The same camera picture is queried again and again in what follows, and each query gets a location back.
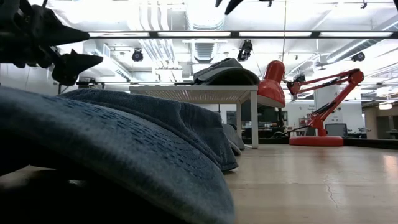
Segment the ceiling light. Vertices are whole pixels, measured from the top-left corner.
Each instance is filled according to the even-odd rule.
[[[229,37],[230,32],[187,31],[187,32],[159,32],[159,37]]]
[[[240,32],[240,37],[309,37],[311,32]]]
[[[182,40],[184,44],[226,44],[228,43],[228,40],[218,40],[218,39],[200,39],[200,40],[195,40],[195,39],[189,39],[189,40]]]
[[[320,37],[389,37],[392,32],[321,32]]]
[[[90,32],[90,37],[149,37],[148,32]]]
[[[383,103],[383,104],[381,103],[379,105],[380,110],[389,110],[391,108],[392,108],[392,104],[390,104],[390,103]]]

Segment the lamp arm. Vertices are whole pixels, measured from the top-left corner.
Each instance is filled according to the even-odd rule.
[[[300,90],[300,87],[302,85],[308,85],[314,82],[319,82],[334,77],[337,78],[328,83]],[[319,108],[318,110],[314,111],[311,114],[311,122],[309,123],[309,126],[317,128],[319,136],[326,136],[327,132],[323,127],[323,122],[326,120],[329,114],[331,114],[336,109],[336,107],[348,96],[348,94],[351,93],[351,91],[353,91],[354,88],[358,86],[358,84],[363,80],[364,80],[363,72],[361,72],[359,69],[354,69],[348,72],[343,72],[337,75],[331,75],[329,77],[318,78],[316,80],[311,80],[308,82],[290,82],[287,84],[287,88],[290,90],[292,95],[296,95],[298,93],[303,93],[310,90],[316,90],[330,85],[337,85],[343,82],[349,83],[348,86],[344,88],[344,90],[342,90],[340,94],[337,95],[337,97],[331,103],[327,103],[326,105],[322,106],[321,108]]]

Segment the table leg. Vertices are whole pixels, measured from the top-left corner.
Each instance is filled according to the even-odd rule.
[[[240,101],[236,103],[236,132],[242,138],[242,104]]]
[[[250,92],[250,101],[251,101],[251,145],[253,149],[257,149],[259,147],[257,91]]]

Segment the lamp shade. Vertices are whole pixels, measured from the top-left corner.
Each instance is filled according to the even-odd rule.
[[[285,74],[285,65],[278,61],[272,61],[266,71],[266,75],[259,84],[257,91],[258,103],[276,108],[285,107],[285,93],[280,86]]]

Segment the spotlight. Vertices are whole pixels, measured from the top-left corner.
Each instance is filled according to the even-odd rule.
[[[247,61],[251,55],[251,51],[253,50],[253,45],[251,40],[245,40],[242,47],[239,50],[237,60],[239,62]]]
[[[293,77],[293,82],[305,82],[305,74],[301,73]]]
[[[144,59],[144,56],[142,55],[142,50],[141,49],[134,49],[134,53],[132,54],[132,60],[135,62],[140,62]]]
[[[363,52],[360,52],[356,55],[354,55],[351,60],[353,62],[362,62],[363,60],[365,60],[365,54]]]

